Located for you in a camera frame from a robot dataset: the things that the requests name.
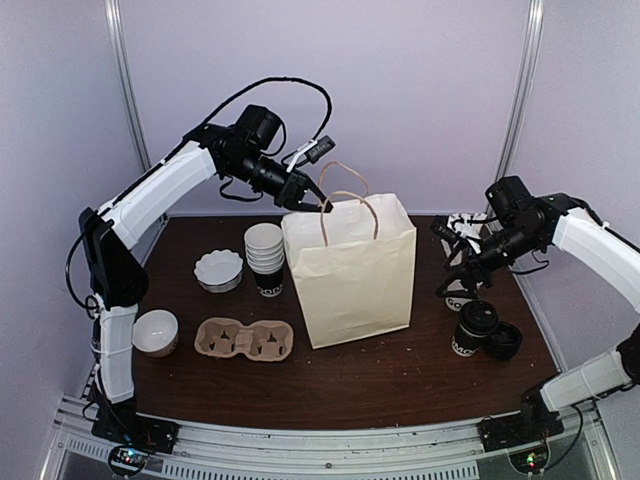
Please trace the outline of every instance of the wooden tabletop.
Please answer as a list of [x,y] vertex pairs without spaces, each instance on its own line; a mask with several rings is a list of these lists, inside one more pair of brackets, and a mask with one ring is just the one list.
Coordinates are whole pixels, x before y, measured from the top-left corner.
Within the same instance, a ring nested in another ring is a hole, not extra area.
[[[273,429],[352,429],[408,426],[483,417],[517,410],[523,391],[556,373],[553,360],[513,278],[495,276],[483,292],[502,320],[518,326],[518,355],[499,362],[480,351],[463,358],[451,350],[457,314],[434,290],[444,254],[430,217],[418,227],[411,326],[387,335],[312,350],[292,284],[276,298],[258,293],[251,272],[233,291],[211,294],[195,280],[204,253],[243,252],[243,233],[280,217],[174,218],[148,263],[151,287],[140,314],[173,312],[180,342],[169,357],[134,354],[139,411],[195,422]],[[293,352],[281,363],[258,363],[240,354],[214,359],[196,352],[198,326],[210,317],[244,324],[284,320],[294,329]]]

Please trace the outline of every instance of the stack of paper cups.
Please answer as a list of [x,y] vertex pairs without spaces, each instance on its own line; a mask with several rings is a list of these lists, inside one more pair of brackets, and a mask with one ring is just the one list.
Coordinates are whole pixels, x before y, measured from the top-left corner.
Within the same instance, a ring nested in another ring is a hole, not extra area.
[[258,291],[275,297],[282,291],[284,240],[282,230],[273,223],[259,223],[244,234],[247,264],[253,271]]

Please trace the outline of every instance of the white wall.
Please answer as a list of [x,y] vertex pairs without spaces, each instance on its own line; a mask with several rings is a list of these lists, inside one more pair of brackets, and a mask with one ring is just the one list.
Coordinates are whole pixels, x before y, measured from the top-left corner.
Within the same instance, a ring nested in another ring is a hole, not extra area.
[[[586,199],[640,243],[640,4],[550,1],[511,173],[534,195]],[[528,277],[568,367],[618,344],[638,316],[577,260],[552,252]],[[601,402],[624,478],[635,480],[640,390]]]
[[[151,157],[166,155],[209,111],[249,83],[270,75],[301,76],[333,97],[326,133],[337,147],[326,159],[360,170],[373,191],[397,192],[411,212],[483,209],[482,192],[495,175],[509,119],[528,5],[123,2]],[[324,114],[317,92],[278,85],[260,87],[218,120],[232,123],[250,101],[287,122],[289,149],[308,140]],[[318,167],[309,172],[317,177]],[[326,190],[361,191],[357,182],[340,179],[332,173]],[[272,199],[229,202],[219,197],[218,187],[216,181],[202,185],[172,213],[275,212]]]
[[91,363],[90,321],[63,277],[77,215],[138,168],[103,2],[1,8],[0,477],[29,479],[62,393],[79,392]]

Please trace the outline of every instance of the scalloped bowl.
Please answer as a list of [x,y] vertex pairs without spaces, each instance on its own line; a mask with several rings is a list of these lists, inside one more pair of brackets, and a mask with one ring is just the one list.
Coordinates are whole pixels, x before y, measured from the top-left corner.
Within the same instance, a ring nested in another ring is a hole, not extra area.
[[211,293],[233,290],[242,280],[243,260],[231,250],[214,250],[196,262],[193,273],[198,283]]

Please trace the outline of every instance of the dark wooden table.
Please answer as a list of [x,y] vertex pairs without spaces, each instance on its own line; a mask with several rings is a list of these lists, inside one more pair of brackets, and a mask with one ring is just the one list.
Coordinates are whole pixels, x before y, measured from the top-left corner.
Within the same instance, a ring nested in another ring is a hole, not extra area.
[[[243,232],[261,221],[279,223],[280,217],[169,222],[147,264],[151,287],[140,313],[173,312],[180,322],[180,343],[163,359],[135,353],[142,413],[274,429],[420,425],[516,410],[524,390],[556,373],[538,326],[506,272],[496,275],[495,287],[483,298],[522,331],[519,354],[499,362],[482,351],[471,358],[453,353],[457,315],[433,294],[443,278],[444,254],[429,231],[429,217],[413,217],[418,249],[411,326],[312,350],[288,272],[283,293],[272,299],[259,295],[248,269],[238,288],[221,295],[204,291],[195,280],[194,264],[202,254],[224,248],[243,252]],[[200,355],[193,346],[196,331],[214,316],[244,324],[284,320],[295,331],[293,352],[282,363]]]

